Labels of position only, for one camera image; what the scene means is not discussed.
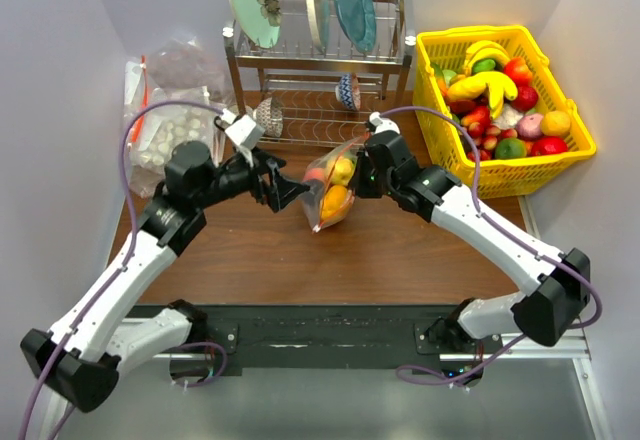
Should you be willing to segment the yellow pear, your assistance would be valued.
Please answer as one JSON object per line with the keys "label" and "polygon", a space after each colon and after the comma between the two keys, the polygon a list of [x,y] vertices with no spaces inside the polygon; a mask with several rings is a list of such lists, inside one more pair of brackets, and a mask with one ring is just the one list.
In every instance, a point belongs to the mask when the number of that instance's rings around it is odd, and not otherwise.
{"label": "yellow pear", "polygon": [[355,164],[350,158],[340,157],[331,169],[330,182],[347,187],[355,172]]}

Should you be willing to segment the pink yellow peach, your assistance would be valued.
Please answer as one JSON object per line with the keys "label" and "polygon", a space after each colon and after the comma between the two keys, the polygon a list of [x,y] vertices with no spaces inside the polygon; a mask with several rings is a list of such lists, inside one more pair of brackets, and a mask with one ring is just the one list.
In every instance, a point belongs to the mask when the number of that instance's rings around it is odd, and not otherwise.
{"label": "pink yellow peach", "polygon": [[305,172],[303,181],[307,182],[307,181],[319,181],[319,182],[325,182],[325,170],[322,167],[315,167],[315,168],[311,168],[308,169]]}

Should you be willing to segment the clear orange-zipper zip bag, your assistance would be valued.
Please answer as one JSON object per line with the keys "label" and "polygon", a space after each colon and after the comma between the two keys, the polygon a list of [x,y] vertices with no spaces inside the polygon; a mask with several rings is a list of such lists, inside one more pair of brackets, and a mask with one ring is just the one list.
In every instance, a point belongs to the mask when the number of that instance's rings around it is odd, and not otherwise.
{"label": "clear orange-zipper zip bag", "polygon": [[355,201],[350,182],[356,173],[358,151],[366,139],[367,135],[348,140],[306,168],[302,182],[309,190],[300,200],[314,233],[341,222],[349,213]]}

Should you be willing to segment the yellow mango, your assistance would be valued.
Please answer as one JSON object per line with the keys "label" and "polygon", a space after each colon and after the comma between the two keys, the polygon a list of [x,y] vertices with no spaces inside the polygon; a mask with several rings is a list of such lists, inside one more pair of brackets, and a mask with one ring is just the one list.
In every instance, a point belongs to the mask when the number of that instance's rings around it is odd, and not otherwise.
{"label": "yellow mango", "polygon": [[351,191],[341,185],[332,185],[323,197],[320,221],[322,224],[341,221],[351,208]]}

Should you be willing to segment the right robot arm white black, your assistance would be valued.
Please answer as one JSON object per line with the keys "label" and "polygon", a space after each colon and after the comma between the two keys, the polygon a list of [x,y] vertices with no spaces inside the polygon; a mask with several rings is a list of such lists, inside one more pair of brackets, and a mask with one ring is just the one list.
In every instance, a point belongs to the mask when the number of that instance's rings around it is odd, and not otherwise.
{"label": "right robot arm white black", "polygon": [[388,130],[367,139],[357,154],[354,180],[357,196],[389,196],[402,210],[464,240],[518,288],[510,295],[463,301],[428,328],[431,341],[466,353],[493,334],[520,333],[552,347],[589,303],[591,264],[585,253],[540,241],[475,199],[444,168],[421,167],[400,134]]}

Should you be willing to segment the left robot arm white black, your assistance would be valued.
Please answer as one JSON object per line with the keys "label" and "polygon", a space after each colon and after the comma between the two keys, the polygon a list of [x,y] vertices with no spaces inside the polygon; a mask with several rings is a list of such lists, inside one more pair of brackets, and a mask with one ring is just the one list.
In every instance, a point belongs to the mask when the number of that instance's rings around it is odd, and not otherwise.
{"label": "left robot arm white black", "polygon": [[20,348],[32,372],[83,413],[98,408],[118,380],[154,355],[206,343],[207,315],[177,300],[120,336],[116,329],[146,288],[206,224],[206,208],[249,193],[279,212],[309,189],[283,176],[285,160],[258,148],[220,166],[200,141],[178,145],[123,248],[85,296],[48,331],[30,330]]}

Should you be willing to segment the zip bag with white pieces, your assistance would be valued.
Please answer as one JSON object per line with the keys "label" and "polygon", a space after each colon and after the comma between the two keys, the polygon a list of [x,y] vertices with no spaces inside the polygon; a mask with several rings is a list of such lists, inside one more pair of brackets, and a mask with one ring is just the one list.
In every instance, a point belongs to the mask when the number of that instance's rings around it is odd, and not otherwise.
{"label": "zip bag with white pieces", "polygon": [[[125,68],[124,120],[152,103],[187,100],[224,108],[213,102],[206,87],[178,90],[158,87],[147,72],[146,58],[129,61]],[[214,114],[183,105],[157,108],[138,120],[128,134],[129,187],[142,198],[150,197],[164,179],[164,167],[173,149],[197,140],[208,146],[213,162],[219,164],[225,147],[224,135],[214,126]]]}

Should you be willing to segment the metal dish rack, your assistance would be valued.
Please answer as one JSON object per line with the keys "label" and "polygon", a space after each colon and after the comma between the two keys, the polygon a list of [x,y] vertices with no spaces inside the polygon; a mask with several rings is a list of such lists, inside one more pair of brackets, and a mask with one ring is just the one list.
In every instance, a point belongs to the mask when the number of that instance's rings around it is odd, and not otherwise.
{"label": "metal dish rack", "polygon": [[[332,149],[361,134],[370,112],[403,103],[416,48],[413,0],[373,0],[377,38],[373,51],[359,53],[336,15],[330,15],[325,55],[313,46],[305,0],[280,0],[283,24],[275,47],[254,45],[236,21],[223,30],[224,50],[236,104],[255,109],[269,97],[283,104],[280,138],[264,146]],[[344,74],[355,73],[361,108],[347,110],[335,96]]]}

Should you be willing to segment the yellow banana bunch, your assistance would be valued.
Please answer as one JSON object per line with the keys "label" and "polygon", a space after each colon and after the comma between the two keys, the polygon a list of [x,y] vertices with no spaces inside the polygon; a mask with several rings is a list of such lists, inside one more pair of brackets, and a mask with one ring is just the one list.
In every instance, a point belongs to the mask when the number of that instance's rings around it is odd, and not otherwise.
{"label": "yellow banana bunch", "polygon": [[452,83],[445,99],[450,102],[473,100],[482,94],[487,96],[490,118],[502,113],[506,100],[513,101],[518,96],[518,87],[514,81],[501,71],[473,72],[473,67],[481,61],[493,60],[498,66],[505,67],[511,60],[506,50],[498,43],[482,40],[473,43],[466,50],[463,63],[465,77]]}

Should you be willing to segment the teal blue plate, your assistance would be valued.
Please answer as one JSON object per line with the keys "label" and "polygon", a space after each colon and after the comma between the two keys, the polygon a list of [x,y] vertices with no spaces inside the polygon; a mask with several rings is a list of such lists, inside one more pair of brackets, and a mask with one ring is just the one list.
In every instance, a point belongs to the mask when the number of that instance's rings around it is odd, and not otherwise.
{"label": "teal blue plate", "polygon": [[354,48],[370,54],[377,38],[373,0],[334,0],[339,24]]}

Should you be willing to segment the red small apple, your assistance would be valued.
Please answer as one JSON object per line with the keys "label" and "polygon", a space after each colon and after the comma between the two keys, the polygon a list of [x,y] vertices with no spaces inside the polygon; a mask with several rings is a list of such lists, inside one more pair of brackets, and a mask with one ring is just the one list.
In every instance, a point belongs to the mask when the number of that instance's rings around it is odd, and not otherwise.
{"label": "red small apple", "polygon": [[526,113],[536,106],[538,100],[539,94],[534,87],[520,85],[518,87],[517,97],[511,101],[511,107],[517,111]]}

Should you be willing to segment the red tomato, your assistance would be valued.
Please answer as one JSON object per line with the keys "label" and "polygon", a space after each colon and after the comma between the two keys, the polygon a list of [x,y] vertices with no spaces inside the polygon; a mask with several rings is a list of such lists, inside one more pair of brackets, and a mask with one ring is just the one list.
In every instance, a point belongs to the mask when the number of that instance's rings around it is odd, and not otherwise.
{"label": "red tomato", "polygon": [[512,58],[502,72],[509,77],[516,86],[529,86],[533,80],[533,72],[523,57]]}

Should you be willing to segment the mint green floral plate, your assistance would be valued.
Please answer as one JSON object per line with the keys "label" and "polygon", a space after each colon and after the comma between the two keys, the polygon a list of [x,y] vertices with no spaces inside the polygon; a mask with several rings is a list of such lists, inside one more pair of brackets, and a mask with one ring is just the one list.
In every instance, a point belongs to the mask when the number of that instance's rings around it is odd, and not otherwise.
{"label": "mint green floral plate", "polygon": [[229,0],[236,22],[261,49],[276,46],[282,23],[279,0]]}

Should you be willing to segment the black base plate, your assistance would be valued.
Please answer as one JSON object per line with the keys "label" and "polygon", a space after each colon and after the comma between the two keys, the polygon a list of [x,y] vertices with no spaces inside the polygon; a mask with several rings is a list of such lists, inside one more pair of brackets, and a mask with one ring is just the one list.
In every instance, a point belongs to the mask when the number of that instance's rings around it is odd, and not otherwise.
{"label": "black base plate", "polygon": [[450,305],[203,305],[205,339],[224,348],[225,375],[246,369],[381,369],[417,364],[458,372],[502,346],[492,334],[452,348],[428,336]]}

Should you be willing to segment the aluminium frame rail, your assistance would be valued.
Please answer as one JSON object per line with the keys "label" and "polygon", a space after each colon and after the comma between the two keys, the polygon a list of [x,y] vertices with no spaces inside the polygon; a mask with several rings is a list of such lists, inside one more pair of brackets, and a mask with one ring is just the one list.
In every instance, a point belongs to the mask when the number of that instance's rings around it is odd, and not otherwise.
{"label": "aluminium frame rail", "polygon": [[583,333],[514,345],[479,382],[440,393],[433,439],[612,439]]}

